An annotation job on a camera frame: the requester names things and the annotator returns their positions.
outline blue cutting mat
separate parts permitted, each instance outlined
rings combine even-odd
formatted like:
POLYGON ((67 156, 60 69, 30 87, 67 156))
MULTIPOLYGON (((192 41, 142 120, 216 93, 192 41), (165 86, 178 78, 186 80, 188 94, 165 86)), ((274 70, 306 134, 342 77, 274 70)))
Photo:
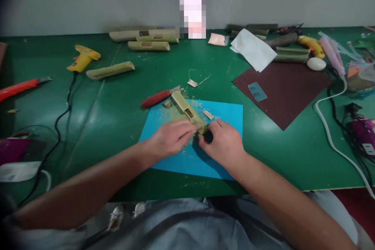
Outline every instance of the blue cutting mat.
MULTIPOLYGON (((204 110, 210 112, 214 119, 221 119, 236 128, 242 138, 243 106, 238 104, 227 104, 220 102, 209 102, 202 100, 186 99, 206 124, 211 122, 203 114, 204 110)), ((139 141, 144 141, 164 123, 186 118, 175 106, 168 109, 163 103, 155 105, 150 109, 145 126, 143 127, 139 141)), ((199 146, 197 140, 191 138, 182 151, 171 157, 165 158, 152 166, 153 169, 160 169, 171 172, 178 172, 190 175, 204 176, 210 178, 234 180, 229 173, 215 160, 209 157, 199 146)))

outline red utility knife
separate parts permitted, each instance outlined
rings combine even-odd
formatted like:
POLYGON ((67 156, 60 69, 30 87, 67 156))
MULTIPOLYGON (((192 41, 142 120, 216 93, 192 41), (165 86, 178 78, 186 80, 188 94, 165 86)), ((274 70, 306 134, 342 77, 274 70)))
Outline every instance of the red utility knife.
POLYGON ((165 99, 169 98, 174 91, 177 91, 180 89, 180 85, 177 87, 174 87, 170 90, 165 90, 163 92, 157 93, 147 99, 145 99, 143 102, 141 102, 141 107, 143 108, 149 108, 153 107, 154 105, 157 105, 158 103, 164 101, 165 99))
POLYGON ((23 92, 27 89, 34 88, 41 83, 48 82, 48 81, 51 81, 51 80, 52 80, 52 78, 47 76, 47 77, 44 77, 44 78, 33 79, 33 80, 30 80, 30 81, 22 82, 22 83, 19 83, 17 85, 13 85, 13 86, 1 89, 0 90, 0 102, 9 98, 10 96, 14 96, 14 95, 16 95, 20 92, 23 92))

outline white tissue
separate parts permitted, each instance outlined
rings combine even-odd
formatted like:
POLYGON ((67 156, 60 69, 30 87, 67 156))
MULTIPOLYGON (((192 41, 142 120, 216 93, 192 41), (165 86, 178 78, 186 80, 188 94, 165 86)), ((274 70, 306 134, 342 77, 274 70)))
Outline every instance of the white tissue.
POLYGON ((253 35, 250 31, 243 29, 231 43, 231 49, 245 57, 249 64, 261 72, 277 56, 276 52, 253 35))

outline green tabletop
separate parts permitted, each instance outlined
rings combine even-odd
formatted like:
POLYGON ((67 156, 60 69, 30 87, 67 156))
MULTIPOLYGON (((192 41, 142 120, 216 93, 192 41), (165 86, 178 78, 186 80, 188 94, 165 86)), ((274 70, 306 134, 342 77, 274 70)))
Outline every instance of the green tabletop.
MULTIPOLYGON (((319 38, 322 30, 343 45, 354 41, 367 31, 362 27, 334 29, 303 29, 305 35, 319 38)), ((282 131, 232 80, 250 65, 229 46, 207 44, 208 39, 181 39, 171 45, 169 52, 133 52, 127 43, 113 42, 107 34, 76 36, 38 36, 1 38, 9 44, 1 69, 2 88, 34 78, 53 77, 51 82, 11 97, 0 105, 1 136, 9 137, 18 129, 30 125, 53 128, 55 119, 66 108, 66 95, 73 75, 66 67, 78 53, 74 45, 84 45, 102 55, 86 70, 132 61, 136 70, 103 81, 92 81, 85 73, 77 80, 73 91, 73 110, 60 120, 62 143, 46 162, 51 172, 52 185, 76 175, 84 169, 135 144, 141 135, 148 110, 140 103, 162 90, 182 87, 190 78, 199 87, 188 87, 186 96, 243 105, 243 143, 245 150, 287 178, 301 190, 337 189, 364 186, 353 166, 328 145, 323 125, 313 111, 314 101, 282 131), (15 114, 7 113, 18 109, 15 114)), ((326 97, 323 91, 315 99, 326 97)), ((343 106, 357 102, 360 112, 369 118, 375 97, 356 100, 350 93, 335 99, 338 115, 343 106)), ((327 118, 336 147, 354 159, 349 144, 333 121, 330 103, 322 102, 321 110, 327 118)), ((28 129, 37 140, 47 143, 39 155, 26 157, 39 160, 56 141, 56 134, 45 127, 28 129)), ((375 167, 370 165, 375 175, 375 167)), ((4 185, 15 202, 30 190, 34 180, 4 185)), ((33 198, 41 195, 46 186, 43 178, 33 198)), ((246 191, 234 181, 212 179, 181 173, 149 169, 121 189, 114 201, 151 200, 178 197, 200 197, 244 194, 246 191)))

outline hand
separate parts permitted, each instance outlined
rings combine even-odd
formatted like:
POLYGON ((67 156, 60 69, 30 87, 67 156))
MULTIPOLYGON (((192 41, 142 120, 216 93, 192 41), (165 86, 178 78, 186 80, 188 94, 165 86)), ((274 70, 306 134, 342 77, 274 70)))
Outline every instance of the hand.
POLYGON ((145 147, 157 161, 161 160, 180 152, 200 127, 187 119, 166 123, 145 141, 145 147))
POLYGON ((246 153, 239 132, 228 123, 217 119, 210 123, 208 129, 214 136, 213 141, 209 144, 199 134, 199 146, 224 168, 236 163, 236 158, 246 153))

